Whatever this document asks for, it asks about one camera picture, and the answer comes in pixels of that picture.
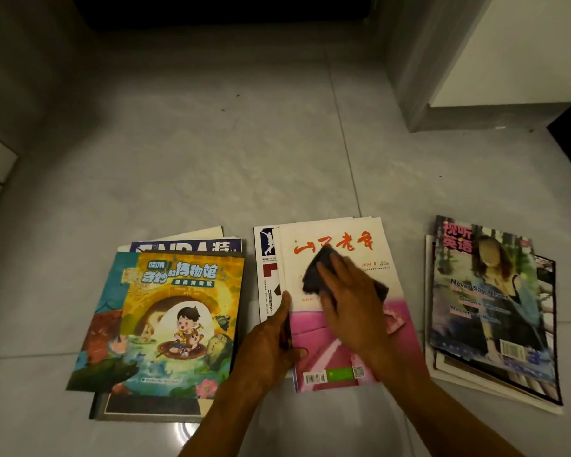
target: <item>barcode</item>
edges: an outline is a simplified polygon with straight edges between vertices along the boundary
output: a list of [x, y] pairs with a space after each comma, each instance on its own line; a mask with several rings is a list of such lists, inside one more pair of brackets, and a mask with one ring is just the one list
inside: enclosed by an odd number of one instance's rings
[[515, 343], [499, 339], [501, 342], [501, 354], [518, 361], [527, 361], [527, 351], [524, 346], [517, 345]]
[[305, 385], [315, 385], [319, 383], [327, 383], [326, 371], [320, 372], [304, 372]]
[[366, 373], [363, 366], [353, 366], [353, 378], [364, 378]]

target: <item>hand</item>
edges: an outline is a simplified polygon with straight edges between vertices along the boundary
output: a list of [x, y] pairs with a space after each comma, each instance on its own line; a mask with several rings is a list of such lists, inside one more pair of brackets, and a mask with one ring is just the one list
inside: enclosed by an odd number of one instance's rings
[[344, 345], [370, 363], [377, 350], [388, 345], [388, 334], [372, 279], [348, 257], [330, 255], [334, 275], [320, 262], [317, 269], [336, 298], [336, 308], [328, 293], [320, 294], [328, 327]]
[[290, 294], [284, 292], [274, 315], [248, 333], [225, 382], [240, 394], [249, 395], [251, 401], [260, 401], [284, 379], [294, 364], [307, 355], [303, 348], [285, 351], [279, 347], [279, 332], [290, 312], [291, 301]]

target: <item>person's right hand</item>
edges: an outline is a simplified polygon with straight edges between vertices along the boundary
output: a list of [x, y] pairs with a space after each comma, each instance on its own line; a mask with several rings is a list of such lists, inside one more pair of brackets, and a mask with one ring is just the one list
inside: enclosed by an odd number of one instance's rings
[[332, 253], [334, 275], [318, 262], [317, 269], [334, 294], [336, 307], [328, 293], [320, 294], [328, 327], [337, 338], [368, 362], [377, 351], [388, 345], [383, 302], [374, 289], [373, 280], [351, 261]]

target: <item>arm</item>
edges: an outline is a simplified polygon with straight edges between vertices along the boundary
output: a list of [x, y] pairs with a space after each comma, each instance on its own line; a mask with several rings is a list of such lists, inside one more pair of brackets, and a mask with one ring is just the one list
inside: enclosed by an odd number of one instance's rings
[[336, 299], [320, 295], [334, 334], [357, 353], [389, 390], [434, 457], [522, 457], [511, 444], [480, 422], [427, 372], [406, 363], [385, 331], [382, 304], [372, 280], [351, 260], [331, 255], [337, 275], [321, 263], [320, 274]]
[[279, 332], [290, 311], [290, 301], [290, 294], [284, 292], [275, 314], [245, 337], [230, 377], [218, 388], [212, 407], [180, 457], [234, 457], [239, 453], [262, 398], [306, 355], [305, 350], [285, 351], [279, 347]]

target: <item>pink lotus flower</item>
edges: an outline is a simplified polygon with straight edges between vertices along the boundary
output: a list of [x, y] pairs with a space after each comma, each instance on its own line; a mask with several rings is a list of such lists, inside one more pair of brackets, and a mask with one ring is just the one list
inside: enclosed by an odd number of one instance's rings
[[217, 389], [218, 383], [215, 380], [205, 378], [197, 385], [197, 396], [201, 399], [212, 399]]

